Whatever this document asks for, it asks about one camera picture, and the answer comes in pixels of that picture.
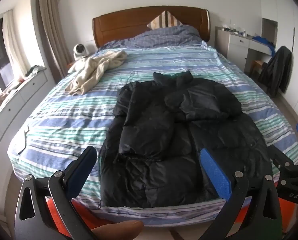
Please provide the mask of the person's thumb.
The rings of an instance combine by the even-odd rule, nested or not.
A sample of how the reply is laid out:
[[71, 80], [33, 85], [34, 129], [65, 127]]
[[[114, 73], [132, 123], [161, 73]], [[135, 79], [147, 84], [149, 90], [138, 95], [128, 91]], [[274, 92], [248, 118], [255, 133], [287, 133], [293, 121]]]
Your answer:
[[142, 221], [129, 220], [121, 223], [107, 224], [94, 228], [92, 232], [101, 240], [135, 239], [143, 230]]

